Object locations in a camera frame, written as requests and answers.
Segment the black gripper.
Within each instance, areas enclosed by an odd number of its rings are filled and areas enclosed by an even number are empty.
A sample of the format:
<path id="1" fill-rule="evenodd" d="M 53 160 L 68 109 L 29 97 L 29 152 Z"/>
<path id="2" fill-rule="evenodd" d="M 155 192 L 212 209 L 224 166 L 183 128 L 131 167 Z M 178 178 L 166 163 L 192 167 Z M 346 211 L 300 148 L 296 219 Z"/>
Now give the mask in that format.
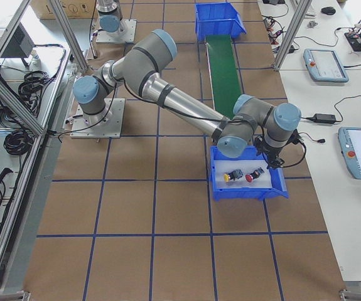
<path id="1" fill-rule="evenodd" d="M 294 143 L 297 144 L 300 140 L 300 135 L 291 134 L 287 140 L 274 140 L 270 135 L 259 135 L 255 138 L 256 155 L 263 155 L 267 159 L 268 169 L 282 168 L 284 160 L 279 157 L 283 147 Z"/>

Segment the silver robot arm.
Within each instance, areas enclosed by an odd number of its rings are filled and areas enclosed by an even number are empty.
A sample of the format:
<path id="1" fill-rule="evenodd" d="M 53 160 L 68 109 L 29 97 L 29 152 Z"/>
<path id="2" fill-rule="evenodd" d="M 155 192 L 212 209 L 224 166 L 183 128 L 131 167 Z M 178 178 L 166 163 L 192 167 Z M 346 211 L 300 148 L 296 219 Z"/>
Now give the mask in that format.
<path id="1" fill-rule="evenodd" d="M 99 24 L 103 31 L 109 34 L 123 34 L 123 16 L 120 1 L 97 0 L 96 9 L 99 14 Z"/>
<path id="2" fill-rule="evenodd" d="M 252 142 L 257 153 L 265 155 L 268 167 L 284 167 L 279 156 L 283 147 L 300 142 L 300 109 L 291 103 L 275 107 L 242 94 L 230 119 L 161 78 L 161 70 L 176 55 L 170 34 L 155 29 L 120 60 L 107 61 L 92 75 L 78 79 L 73 85 L 74 97 L 84 115 L 103 117 L 107 113 L 106 96 L 125 85 L 140 99 L 171 111 L 210 135 L 224 156 L 238 158 Z"/>

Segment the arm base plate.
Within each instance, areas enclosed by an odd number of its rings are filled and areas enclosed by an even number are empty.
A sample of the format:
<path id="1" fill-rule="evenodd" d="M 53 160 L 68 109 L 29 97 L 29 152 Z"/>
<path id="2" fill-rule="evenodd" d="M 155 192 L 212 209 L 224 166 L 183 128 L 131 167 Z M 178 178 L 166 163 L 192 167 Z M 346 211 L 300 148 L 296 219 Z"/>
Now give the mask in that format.
<path id="1" fill-rule="evenodd" d="M 97 115 L 83 113 L 77 105 L 76 114 L 79 118 L 73 120 L 70 137 L 73 139 L 119 139 L 122 132 L 124 116 L 124 98 L 105 98 L 105 108 Z"/>
<path id="2" fill-rule="evenodd" d="M 136 19 L 104 19 L 100 22 L 101 30 L 96 37 L 98 44 L 124 44 L 134 43 L 136 32 Z"/>

